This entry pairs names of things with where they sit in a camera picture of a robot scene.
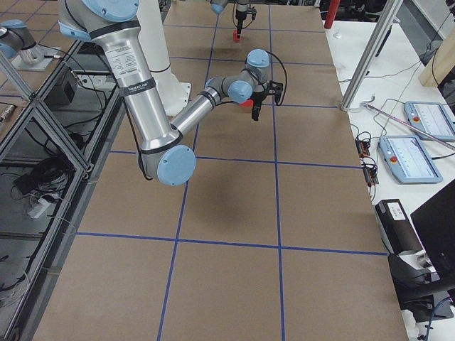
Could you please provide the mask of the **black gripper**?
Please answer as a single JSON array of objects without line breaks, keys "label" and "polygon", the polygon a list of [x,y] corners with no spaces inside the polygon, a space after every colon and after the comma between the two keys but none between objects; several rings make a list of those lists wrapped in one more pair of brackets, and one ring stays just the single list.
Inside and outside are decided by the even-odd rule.
[{"label": "black gripper", "polygon": [[268,96],[273,96],[274,103],[281,106],[284,100],[284,86],[280,82],[273,80],[268,81],[259,86],[259,91],[254,91],[250,99],[254,102],[251,111],[253,121],[259,121],[259,115],[262,108],[262,103]]},{"label": "black gripper", "polygon": [[251,19],[255,20],[256,19],[256,15],[257,15],[257,10],[252,5],[250,5],[250,4],[239,4],[239,3],[235,4],[235,18],[237,20],[237,22],[236,22],[236,30],[235,30],[235,36],[236,37],[240,37],[241,36],[243,23],[244,23],[245,19],[248,16],[251,16]]}]

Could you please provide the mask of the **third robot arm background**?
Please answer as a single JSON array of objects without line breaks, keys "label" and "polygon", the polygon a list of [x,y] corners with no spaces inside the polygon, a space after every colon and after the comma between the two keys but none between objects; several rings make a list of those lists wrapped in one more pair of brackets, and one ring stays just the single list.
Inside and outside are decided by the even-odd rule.
[{"label": "third robot arm background", "polygon": [[1,22],[1,53],[9,60],[19,55],[27,65],[43,60],[43,52],[26,24],[19,19]]}]

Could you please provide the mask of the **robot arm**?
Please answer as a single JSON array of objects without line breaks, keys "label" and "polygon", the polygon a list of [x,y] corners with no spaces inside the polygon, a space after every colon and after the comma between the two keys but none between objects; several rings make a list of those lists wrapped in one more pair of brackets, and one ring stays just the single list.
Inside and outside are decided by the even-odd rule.
[{"label": "robot arm", "polygon": [[181,141],[214,108],[251,100],[252,119],[257,121],[266,97],[282,103],[286,84],[268,77],[273,54],[254,49],[238,75],[209,79],[205,89],[169,119],[139,42],[138,1],[59,1],[58,9],[63,35],[103,49],[125,107],[141,134],[141,170],[164,185],[182,185],[193,175],[195,154]]},{"label": "robot arm", "polygon": [[232,3],[232,22],[235,30],[232,39],[240,41],[242,31],[245,30],[257,17],[256,8],[248,0],[210,0],[210,8],[217,16],[223,13],[228,4]]}]

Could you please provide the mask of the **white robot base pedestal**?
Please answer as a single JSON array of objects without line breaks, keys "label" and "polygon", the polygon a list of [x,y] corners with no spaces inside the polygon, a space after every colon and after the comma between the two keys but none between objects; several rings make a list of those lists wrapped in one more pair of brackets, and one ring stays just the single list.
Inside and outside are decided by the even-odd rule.
[{"label": "white robot base pedestal", "polygon": [[191,83],[180,82],[171,69],[157,0],[139,2],[139,42],[168,116],[176,116],[189,102]]}]

